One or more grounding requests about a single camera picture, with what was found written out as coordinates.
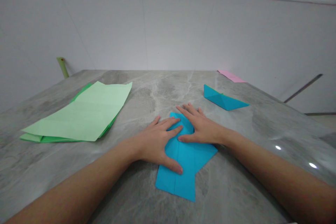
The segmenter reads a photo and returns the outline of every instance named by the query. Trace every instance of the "forearm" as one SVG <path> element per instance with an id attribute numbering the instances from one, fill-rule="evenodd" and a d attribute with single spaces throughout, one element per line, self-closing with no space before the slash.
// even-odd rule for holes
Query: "forearm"
<path id="1" fill-rule="evenodd" d="M 297 222 L 335 223 L 336 192 L 331 186 L 238 133 L 223 138 L 223 144 Z"/>
<path id="2" fill-rule="evenodd" d="M 134 161 L 127 141 L 84 167 L 12 217 L 8 223 L 85 223 Z"/>

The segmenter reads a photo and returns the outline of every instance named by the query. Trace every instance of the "folded green paper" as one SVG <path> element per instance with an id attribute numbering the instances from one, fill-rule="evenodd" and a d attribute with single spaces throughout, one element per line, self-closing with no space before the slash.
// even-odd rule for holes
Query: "folded green paper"
<path id="1" fill-rule="evenodd" d="M 88 84 L 71 103 L 23 129 L 20 139 L 35 142 L 96 141 L 112 126 L 132 88 Z"/>

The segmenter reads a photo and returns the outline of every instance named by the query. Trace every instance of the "finger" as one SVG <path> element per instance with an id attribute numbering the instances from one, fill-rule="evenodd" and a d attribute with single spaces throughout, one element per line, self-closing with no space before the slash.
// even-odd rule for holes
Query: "finger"
<path id="1" fill-rule="evenodd" d="M 180 166 L 180 164 L 178 162 L 176 162 L 174 159 L 171 159 L 168 156 L 164 157 L 161 165 L 167 167 L 169 170 L 171 170 L 173 172 L 176 172 L 177 174 L 181 175 L 183 173 L 183 169 Z"/>
<path id="2" fill-rule="evenodd" d="M 178 126 L 177 128 L 168 131 L 169 139 L 170 139 L 170 138 L 173 138 L 173 137 L 176 136 L 178 133 L 180 133 L 180 131 L 181 131 L 182 129 L 183 129 L 183 126 L 180 125 L 180 126 Z"/>
<path id="3" fill-rule="evenodd" d="M 195 134 L 179 136 L 178 140 L 180 142 L 200 142 L 195 136 Z"/>
<path id="4" fill-rule="evenodd" d="M 178 123 L 180 121 L 179 118 L 169 118 L 164 124 L 162 124 L 164 130 L 169 129 L 171 126 L 173 126 L 175 123 Z"/>
<path id="5" fill-rule="evenodd" d="M 162 120 L 161 122 L 159 122 L 157 125 L 159 126 L 159 125 L 162 125 L 162 124 L 164 124 L 166 121 L 168 121 L 170 118 L 166 118 L 166 119 L 164 119 L 164 120 Z"/>
<path id="6" fill-rule="evenodd" d="M 183 104 L 183 107 L 185 107 L 190 114 L 194 116 L 198 115 L 197 110 L 191 105 L 191 103 L 188 103 L 188 105 Z"/>
<path id="7" fill-rule="evenodd" d="M 202 116 L 205 116 L 204 114 L 203 114 L 203 111 L 202 111 L 202 109 L 199 107 L 198 109 L 198 112 L 202 115 Z"/>
<path id="8" fill-rule="evenodd" d="M 160 120 L 160 115 L 155 117 L 154 120 L 149 124 L 149 126 L 154 126 L 155 124 L 158 123 L 159 120 Z"/>
<path id="9" fill-rule="evenodd" d="M 181 108 L 180 106 L 176 106 L 176 108 L 191 122 L 191 120 L 193 119 L 192 114 L 190 114 L 187 110 Z"/>

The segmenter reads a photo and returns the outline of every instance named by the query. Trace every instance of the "floor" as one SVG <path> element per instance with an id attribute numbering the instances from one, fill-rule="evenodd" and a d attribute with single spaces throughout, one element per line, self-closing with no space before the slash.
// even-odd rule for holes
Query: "floor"
<path id="1" fill-rule="evenodd" d="M 336 115 L 312 115 L 310 118 L 336 131 Z"/>

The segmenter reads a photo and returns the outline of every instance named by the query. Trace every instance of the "metal rod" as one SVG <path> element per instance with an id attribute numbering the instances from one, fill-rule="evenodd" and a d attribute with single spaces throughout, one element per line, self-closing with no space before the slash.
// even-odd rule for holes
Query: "metal rod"
<path id="1" fill-rule="evenodd" d="M 297 92 L 295 92 L 293 95 L 291 95 L 287 100 L 284 101 L 284 103 L 289 102 L 292 100 L 295 96 L 297 96 L 299 93 L 301 93 L 303 90 L 305 90 L 307 87 L 309 87 L 311 84 L 313 84 L 315 81 L 317 81 L 319 78 L 322 77 L 322 73 L 316 75 L 314 79 L 312 79 L 310 82 L 308 82 L 306 85 L 304 85 L 302 88 L 300 88 Z"/>

